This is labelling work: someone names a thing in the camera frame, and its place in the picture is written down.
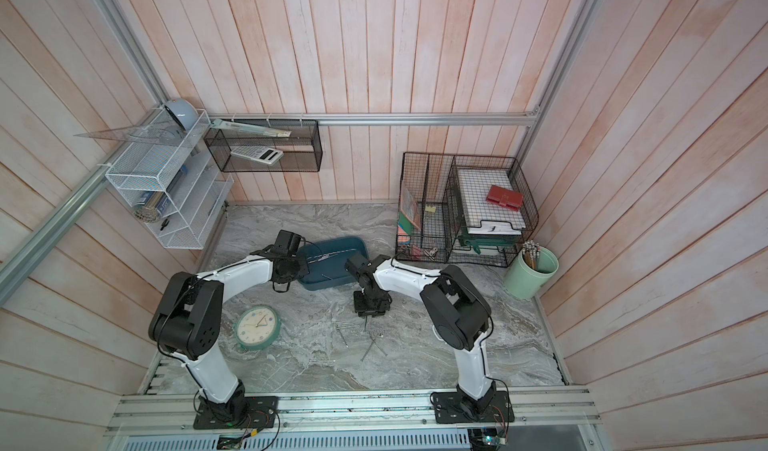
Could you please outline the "teal plastic storage box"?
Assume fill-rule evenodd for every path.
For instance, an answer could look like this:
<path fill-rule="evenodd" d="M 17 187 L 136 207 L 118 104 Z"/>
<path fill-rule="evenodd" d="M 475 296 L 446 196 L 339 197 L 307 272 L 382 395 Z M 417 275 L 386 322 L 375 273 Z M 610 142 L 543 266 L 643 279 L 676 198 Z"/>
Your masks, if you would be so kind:
<path fill-rule="evenodd" d="M 356 253 L 368 257 L 364 241 L 356 236 L 307 243 L 297 251 L 298 257 L 306 259 L 308 268 L 308 273 L 298 282 L 308 291 L 352 283 L 355 279 L 346 271 L 345 263 Z"/>

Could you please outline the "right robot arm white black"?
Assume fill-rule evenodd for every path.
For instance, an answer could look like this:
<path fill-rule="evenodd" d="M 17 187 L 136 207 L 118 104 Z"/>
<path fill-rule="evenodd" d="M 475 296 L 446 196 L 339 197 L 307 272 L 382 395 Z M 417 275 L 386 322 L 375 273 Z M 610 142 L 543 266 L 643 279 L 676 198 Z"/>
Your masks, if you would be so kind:
<path fill-rule="evenodd" d="M 392 293 L 419 300 L 438 337 L 454 349 L 461 405 L 475 414 L 490 405 L 496 392 L 485 356 L 485 341 L 494 329 L 491 307 L 459 267 L 427 270 L 386 255 L 369 260 L 355 253 L 345 269 L 361 287 L 353 293 L 354 309 L 361 317 L 386 314 Z"/>

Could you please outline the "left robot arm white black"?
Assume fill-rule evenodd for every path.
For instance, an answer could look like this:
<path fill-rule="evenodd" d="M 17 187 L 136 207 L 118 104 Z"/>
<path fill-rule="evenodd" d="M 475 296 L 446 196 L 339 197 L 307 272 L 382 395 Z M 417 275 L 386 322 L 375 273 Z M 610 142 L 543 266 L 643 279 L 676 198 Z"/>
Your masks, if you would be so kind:
<path fill-rule="evenodd" d="M 290 285 L 308 273 L 297 256 L 304 238 L 281 230 L 274 243 L 213 271 L 174 274 L 151 319 L 149 338 L 180 361 L 200 389 L 200 409 L 219 421 L 240 423 L 248 413 L 244 385 L 227 365 L 217 340 L 223 305 L 256 285 Z"/>

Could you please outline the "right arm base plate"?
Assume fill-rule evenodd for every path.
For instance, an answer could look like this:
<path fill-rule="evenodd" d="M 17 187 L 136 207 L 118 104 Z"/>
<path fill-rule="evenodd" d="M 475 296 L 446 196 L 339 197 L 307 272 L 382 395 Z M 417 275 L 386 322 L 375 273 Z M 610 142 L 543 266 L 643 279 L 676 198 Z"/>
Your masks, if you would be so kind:
<path fill-rule="evenodd" d="M 485 396 L 474 400 L 460 390 L 432 392 L 430 403 L 438 424 L 494 423 L 515 421 L 509 395 L 491 387 Z"/>

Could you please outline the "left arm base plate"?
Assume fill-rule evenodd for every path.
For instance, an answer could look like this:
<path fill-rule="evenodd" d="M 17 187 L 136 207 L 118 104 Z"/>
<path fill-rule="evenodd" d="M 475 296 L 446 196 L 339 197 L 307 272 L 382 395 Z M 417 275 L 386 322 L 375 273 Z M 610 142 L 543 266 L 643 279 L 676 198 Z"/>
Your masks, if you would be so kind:
<path fill-rule="evenodd" d="M 272 428 L 278 408 L 277 396 L 234 396 L 227 403 L 213 403 L 198 397 L 195 430 Z"/>

